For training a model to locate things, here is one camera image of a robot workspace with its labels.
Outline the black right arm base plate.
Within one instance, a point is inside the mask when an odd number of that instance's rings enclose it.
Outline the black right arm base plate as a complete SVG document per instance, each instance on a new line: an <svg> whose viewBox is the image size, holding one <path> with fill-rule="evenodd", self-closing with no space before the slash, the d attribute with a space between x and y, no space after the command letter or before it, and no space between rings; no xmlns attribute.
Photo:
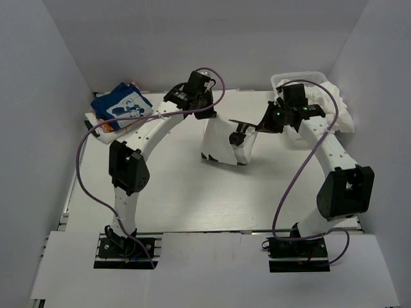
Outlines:
<svg viewBox="0 0 411 308"><path fill-rule="evenodd" d="M328 251L324 239L311 241L278 241L266 238L261 248L268 252L271 273L329 272Z"/></svg>

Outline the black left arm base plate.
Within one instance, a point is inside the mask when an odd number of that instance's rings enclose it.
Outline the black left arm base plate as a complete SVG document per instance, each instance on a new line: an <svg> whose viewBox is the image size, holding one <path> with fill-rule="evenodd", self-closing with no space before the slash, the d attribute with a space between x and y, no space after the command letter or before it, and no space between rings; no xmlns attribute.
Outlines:
<svg viewBox="0 0 411 308"><path fill-rule="evenodd" d="M149 260L139 244L134 242L125 252L108 239L105 234L100 234L94 258L94 269L105 270L153 270L159 261L162 246L162 234L137 234L148 251L152 261Z"/></svg>

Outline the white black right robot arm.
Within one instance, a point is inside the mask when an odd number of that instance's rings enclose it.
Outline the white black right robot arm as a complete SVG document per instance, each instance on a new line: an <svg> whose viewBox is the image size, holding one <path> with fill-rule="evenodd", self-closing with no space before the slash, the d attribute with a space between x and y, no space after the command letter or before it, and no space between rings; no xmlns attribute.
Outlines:
<svg viewBox="0 0 411 308"><path fill-rule="evenodd" d="M331 131L324 111L318 105L286 107L268 102L258 124L258 132L281 133L292 127L311 148L306 160L315 157L324 173L316 197L316 208L292 227L290 249L299 256L313 248L313 240L332 230L335 225L367 212L374 183L374 171L361 166L343 148Z"/></svg>

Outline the white t-shirt with black print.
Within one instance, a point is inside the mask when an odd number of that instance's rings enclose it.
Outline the white t-shirt with black print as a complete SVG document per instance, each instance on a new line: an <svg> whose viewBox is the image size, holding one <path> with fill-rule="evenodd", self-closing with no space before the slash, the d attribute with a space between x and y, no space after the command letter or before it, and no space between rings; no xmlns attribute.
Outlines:
<svg viewBox="0 0 411 308"><path fill-rule="evenodd" d="M209 119L200 146L203 160L246 166L258 132L256 125L216 116Z"/></svg>

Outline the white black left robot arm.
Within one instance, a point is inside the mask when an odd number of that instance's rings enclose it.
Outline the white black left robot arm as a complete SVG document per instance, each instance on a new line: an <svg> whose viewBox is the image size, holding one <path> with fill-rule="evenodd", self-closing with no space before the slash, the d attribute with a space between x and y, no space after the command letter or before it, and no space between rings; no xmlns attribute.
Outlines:
<svg viewBox="0 0 411 308"><path fill-rule="evenodd" d="M105 227L106 236L114 242L114 249L122 256L132 254L136 248L136 207L139 193L145 188L150 172L146 165L155 147L175 126L179 125L194 110L197 119L216 116L210 90L190 94L186 90L172 89L157 108L146 98L135 94L127 96L114 105L114 115L141 119L143 124L125 141L113 141L109 150L109 175L114 186L115 215Z"/></svg>

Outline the blue mickey print folded t-shirt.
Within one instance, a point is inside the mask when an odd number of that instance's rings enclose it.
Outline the blue mickey print folded t-shirt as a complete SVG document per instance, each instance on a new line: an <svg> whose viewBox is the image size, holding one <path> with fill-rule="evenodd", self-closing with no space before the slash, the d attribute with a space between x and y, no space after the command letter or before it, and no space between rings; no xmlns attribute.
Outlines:
<svg viewBox="0 0 411 308"><path fill-rule="evenodd" d="M102 126L105 132L118 131L135 122L135 119L153 112L152 103L141 94L135 83L120 83L110 93L96 97L91 102L91 108L99 122L123 117L128 119L105 123Z"/></svg>

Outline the white crumpled t-shirt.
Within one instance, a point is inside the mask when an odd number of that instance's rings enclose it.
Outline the white crumpled t-shirt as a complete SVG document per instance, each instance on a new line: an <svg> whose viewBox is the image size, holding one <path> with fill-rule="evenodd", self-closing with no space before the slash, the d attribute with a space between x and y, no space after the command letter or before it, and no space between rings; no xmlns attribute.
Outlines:
<svg viewBox="0 0 411 308"><path fill-rule="evenodd" d="M340 90L334 84L329 81L318 84L309 80L291 80L280 84L280 86L286 86L291 83L311 83L315 85L316 88L308 91L308 100L310 105L318 105L325 113L325 117L311 117L309 119L302 119L303 121L312 120L314 118L320 118L325 120L324 128L331 131L339 131L342 133L353 133L354 132L354 121L352 116L347 110L347 105L344 103L343 99L340 96ZM283 99L278 93L278 96L275 98L274 103L277 106L283 108Z"/></svg>

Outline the white folded t-shirt stack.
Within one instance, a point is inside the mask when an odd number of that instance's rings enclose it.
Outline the white folded t-shirt stack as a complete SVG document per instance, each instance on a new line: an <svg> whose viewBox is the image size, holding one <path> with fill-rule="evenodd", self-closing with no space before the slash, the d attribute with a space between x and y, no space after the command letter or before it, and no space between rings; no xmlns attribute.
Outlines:
<svg viewBox="0 0 411 308"><path fill-rule="evenodd" d="M85 113L85 124L91 128L99 123L92 134L108 144L133 128L139 118L153 112L153 104L134 83L120 83L111 92L97 95L91 110Z"/></svg>

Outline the white plastic laundry basket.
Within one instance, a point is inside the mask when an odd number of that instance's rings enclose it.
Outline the white plastic laundry basket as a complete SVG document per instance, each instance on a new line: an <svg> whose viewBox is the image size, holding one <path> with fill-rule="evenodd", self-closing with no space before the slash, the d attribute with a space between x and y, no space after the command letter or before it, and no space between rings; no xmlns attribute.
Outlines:
<svg viewBox="0 0 411 308"><path fill-rule="evenodd" d="M270 78L274 93L278 96L277 88L280 84L291 80L309 80L315 83L321 84L326 82L328 79L326 76L318 71L303 71L303 72L293 72L293 73L280 73L275 74ZM291 107L301 107L303 103L308 104L308 91L312 88L316 88L315 85L311 83L291 83L287 85L288 89L285 90L280 96L283 97L283 94L286 97L283 99L285 103L290 103ZM284 127L284 134L286 146L291 150L307 150L307 142L295 131L294 128L290 126Z"/></svg>

